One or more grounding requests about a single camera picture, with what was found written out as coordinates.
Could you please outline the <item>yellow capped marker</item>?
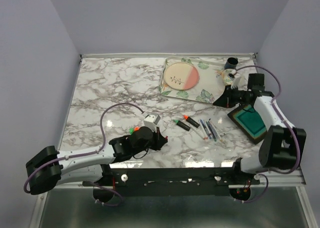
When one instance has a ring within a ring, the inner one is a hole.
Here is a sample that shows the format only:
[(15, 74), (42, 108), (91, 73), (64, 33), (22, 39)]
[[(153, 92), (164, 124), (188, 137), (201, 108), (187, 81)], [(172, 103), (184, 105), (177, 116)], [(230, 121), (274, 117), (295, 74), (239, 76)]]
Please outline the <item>yellow capped marker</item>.
[(221, 130), (220, 130), (216, 125), (214, 125), (214, 126), (215, 126), (215, 128), (217, 129), (217, 132), (218, 132), (218, 139), (219, 139), (221, 142), (223, 142), (223, 139), (222, 139), (222, 136), (221, 136), (221, 134), (222, 134)]

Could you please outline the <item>red capped white pen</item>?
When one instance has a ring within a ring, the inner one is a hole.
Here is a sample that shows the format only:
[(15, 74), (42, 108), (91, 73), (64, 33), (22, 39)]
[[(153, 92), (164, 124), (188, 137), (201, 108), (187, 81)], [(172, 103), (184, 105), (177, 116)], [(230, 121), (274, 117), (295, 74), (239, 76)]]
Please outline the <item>red capped white pen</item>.
[(203, 125), (202, 120), (199, 119), (198, 122), (199, 122), (200, 127), (201, 127), (201, 130), (202, 130), (202, 132), (203, 132), (204, 139), (205, 139), (205, 140), (209, 139), (208, 134), (207, 134), (207, 132), (205, 131), (205, 127), (204, 127), (204, 125)]

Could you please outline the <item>purple pen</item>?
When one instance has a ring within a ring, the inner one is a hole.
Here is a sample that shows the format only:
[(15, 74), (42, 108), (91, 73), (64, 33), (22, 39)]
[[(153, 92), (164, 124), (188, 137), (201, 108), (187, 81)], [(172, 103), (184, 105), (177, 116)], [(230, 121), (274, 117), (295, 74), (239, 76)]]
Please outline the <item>purple pen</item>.
[(216, 127), (214, 126), (214, 124), (213, 124), (213, 122), (212, 122), (212, 120), (211, 119), (209, 119), (209, 123), (210, 123), (210, 125), (212, 126), (212, 130), (213, 130), (213, 132), (214, 132), (214, 135), (216, 136), (216, 137), (218, 137), (218, 131), (217, 131), (217, 129), (216, 129)]

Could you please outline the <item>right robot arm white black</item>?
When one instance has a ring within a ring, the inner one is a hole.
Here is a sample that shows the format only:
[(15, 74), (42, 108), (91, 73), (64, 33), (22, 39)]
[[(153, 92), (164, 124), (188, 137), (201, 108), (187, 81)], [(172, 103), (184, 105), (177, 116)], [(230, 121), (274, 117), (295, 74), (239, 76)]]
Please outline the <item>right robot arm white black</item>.
[(232, 85), (225, 86), (223, 94), (213, 103), (214, 106), (232, 108), (237, 104), (251, 105), (260, 115), (267, 133), (258, 154), (241, 158), (230, 171), (230, 179), (241, 184), (254, 174), (267, 170), (280, 174), (290, 174), (301, 162), (306, 141), (306, 131), (297, 128), (282, 113), (276, 102), (276, 96), (265, 90), (265, 76), (251, 73), (248, 76), (247, 90), (239, 90)]

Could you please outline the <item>pink capped white pen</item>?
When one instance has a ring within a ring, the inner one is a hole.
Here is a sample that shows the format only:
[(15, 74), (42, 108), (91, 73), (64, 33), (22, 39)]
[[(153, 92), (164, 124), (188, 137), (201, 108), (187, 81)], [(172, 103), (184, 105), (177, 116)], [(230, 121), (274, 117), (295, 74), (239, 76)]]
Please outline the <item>pink capped white pen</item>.
[(194, 128), (194, 127), (191, 127), (191, 129), (198, 135), (200, 136), (203, 140), (206, 140), (207, 137), (202, 133), (200, 132), (198, 129)]

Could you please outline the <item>teal acrylic marker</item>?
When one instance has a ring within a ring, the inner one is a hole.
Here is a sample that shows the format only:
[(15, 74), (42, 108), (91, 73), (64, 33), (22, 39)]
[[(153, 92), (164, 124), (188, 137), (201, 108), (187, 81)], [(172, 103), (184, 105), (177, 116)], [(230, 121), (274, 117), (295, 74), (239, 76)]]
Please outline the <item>teal acrylic marker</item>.
[(211, 132), (212, 138), (213, 138), (214, 141), (216, 142), (216, 141), (217, 141), (217, 137), (216, 137), (216, 135), (215, 135), (215, 133), (214, 133), (213, 127), (211, 126), (211, 124), (210, 124), (209, 121), (206, 121), (206, 125), (207, 125), (208, 129), (209, 129), (210, 132)]

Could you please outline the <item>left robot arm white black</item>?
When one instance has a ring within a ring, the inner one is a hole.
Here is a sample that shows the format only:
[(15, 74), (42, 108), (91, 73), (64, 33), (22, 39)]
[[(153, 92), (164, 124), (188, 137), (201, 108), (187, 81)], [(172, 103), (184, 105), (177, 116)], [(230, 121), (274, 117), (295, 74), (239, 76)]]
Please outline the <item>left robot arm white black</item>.
[(73, 181), (93, 181), (104, 186), (111, 174), (104, 168), (97, 169), (93, 177), (72, 175), (71, 172), (95, 165), (109, 165), (130, 160), (148, 150), (159, 151), (168, 142), (157, 127), (155, 131), (146, 126), (130, 135), (114, 138), (102, 147), (90, 147), (78, 151), (58, 151), (55, 146), (43, 148), (26, 163), (27, 180), (24, 192), (39, 195), (52, 190), (56, 185)]

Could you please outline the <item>green highlighter black body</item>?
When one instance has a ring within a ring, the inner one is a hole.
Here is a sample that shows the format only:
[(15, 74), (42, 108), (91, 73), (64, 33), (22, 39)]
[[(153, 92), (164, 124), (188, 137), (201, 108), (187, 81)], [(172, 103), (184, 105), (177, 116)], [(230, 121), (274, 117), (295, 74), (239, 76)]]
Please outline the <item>green highlighter black body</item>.
[(188, 126), (187, 124), (185, 124), (184, 122), (180, 121), (180, 120), (173, 120), (175, 122), (175, 124), (181, 128), (183, 128), (186, 131), (189, 131), (191, 129), (190, 126)]

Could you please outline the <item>blue pen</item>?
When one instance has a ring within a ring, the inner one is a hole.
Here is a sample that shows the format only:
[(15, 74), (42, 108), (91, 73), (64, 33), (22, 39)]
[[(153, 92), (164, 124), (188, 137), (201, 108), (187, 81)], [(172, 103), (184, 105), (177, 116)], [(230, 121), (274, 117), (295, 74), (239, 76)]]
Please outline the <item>blue pen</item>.
[(212, 138), (213, 138), (213, 137), (212, 137), (212, 133), (211, 133), (209, 127), (207, 126), (205, 120), (203, 120), (203, 124), (204, 124), (205, 130), (206, 130), (206, 132), (207, 132), (207, 136), (208, 136), (210, 139), (212, 139)]

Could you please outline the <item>orange highlighter black body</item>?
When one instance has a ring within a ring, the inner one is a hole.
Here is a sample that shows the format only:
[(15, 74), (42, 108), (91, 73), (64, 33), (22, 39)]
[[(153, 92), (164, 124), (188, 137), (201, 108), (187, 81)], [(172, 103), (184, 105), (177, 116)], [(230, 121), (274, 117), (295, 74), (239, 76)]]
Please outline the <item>orange highlighter black body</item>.
[(184, 115), (183, 117), (188, 123), (190, 123), (195, 128), (198, 128), (200, 126), (200, 124), (197, 121), (195, 121), (193, 118), (191, 118), (190, 116)]

